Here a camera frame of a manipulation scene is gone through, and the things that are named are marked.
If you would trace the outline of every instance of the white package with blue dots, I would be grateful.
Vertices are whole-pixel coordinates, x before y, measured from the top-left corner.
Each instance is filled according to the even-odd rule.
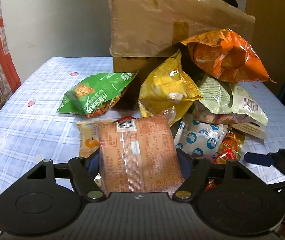
[[[180,121],[174,143],[177,149],[212,160],[225,137],[228,125],[198,122],[191,114]]]

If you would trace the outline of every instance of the orange transparent package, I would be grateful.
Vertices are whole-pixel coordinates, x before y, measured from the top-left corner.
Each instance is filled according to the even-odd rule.
[[[110,192],[168,192],[183,182],[165,115],[100,126],[100,175]]]
[[[272,81],[252,46],[230,29],[199,34],[182,44],[192,61],[219,81]]]

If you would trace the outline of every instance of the wall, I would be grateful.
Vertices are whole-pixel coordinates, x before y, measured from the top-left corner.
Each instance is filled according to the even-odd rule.
[[[236,0],[245,9],[246,0]],[[22,82],[51,57],[109,56],[108,0],[1,0]]]
[[[247,0],[245,12],[256,18],[252,46],[277,82],[265,85],[277,95],[285,82],[285,0]]]

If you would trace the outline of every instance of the white barcode label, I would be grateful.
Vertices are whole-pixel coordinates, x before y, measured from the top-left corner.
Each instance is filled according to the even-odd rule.
[[[258,113],[258,104],[249,98],[244,97],[244,109],[249,110],[250,112]]]
[[[117,132],[136,132],[136,121],[128,120],[128,121],[120,121],[117,123]]]

